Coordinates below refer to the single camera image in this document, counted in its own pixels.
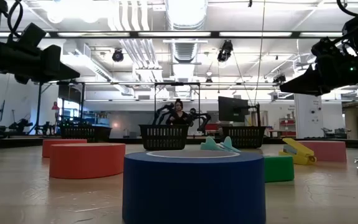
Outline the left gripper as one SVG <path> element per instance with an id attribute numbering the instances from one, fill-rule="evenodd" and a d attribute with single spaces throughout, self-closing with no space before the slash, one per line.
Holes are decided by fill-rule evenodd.
<path id="1" fill-rule="evenodd" d="M 50 45 L 39 57 L 0 42 L 0 73 L 14 74 L 22 84 L 28 80 L 49 82 L 79 78 L 79 72 L 60 61 L 61 50 L 57 45 Z"/>

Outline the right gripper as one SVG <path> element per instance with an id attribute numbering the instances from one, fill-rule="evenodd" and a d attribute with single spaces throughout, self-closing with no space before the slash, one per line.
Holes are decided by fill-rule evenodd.
<path id="1" fill-rule="evenodd" d="M 334 47 L 315 47 L 315 70 L 310 65 L 304 74 L 280 85 L 280 91 L 321 96 L 331 90 L 358 84 L 358 56 L 344 55 Z"/>

